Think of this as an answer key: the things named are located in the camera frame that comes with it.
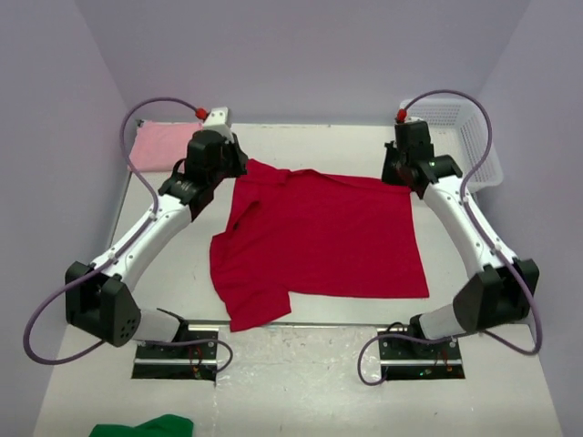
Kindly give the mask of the red t shirt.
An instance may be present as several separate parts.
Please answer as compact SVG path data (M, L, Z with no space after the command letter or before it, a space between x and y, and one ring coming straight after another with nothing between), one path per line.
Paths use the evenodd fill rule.
M232 330L289 314L293 292L428 296L408 188L257 160L247 169L235 182L226 228L210 243L210 277Z

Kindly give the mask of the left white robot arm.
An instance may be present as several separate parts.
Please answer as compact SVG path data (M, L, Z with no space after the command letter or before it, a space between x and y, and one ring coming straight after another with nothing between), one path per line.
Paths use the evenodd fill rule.
M217 186L246 174L246 164L230 127L196 131L140 221L91 263L76 261L67 269L67 323L115 347L136 340L157 343L170 358L183 355L189 346L183 319L141 309L132 291L157 255L214 199Z

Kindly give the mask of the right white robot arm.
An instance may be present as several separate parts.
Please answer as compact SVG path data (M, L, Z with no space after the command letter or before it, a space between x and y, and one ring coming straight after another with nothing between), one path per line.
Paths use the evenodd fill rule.
M407 187L439 218L465 266L468 281L444 307L416 315L407 349L425 358L442 339L523 320L531 312L539 269L520 259L487 223L449 155L437 156L429 127L399 116L386 144L382 181Z

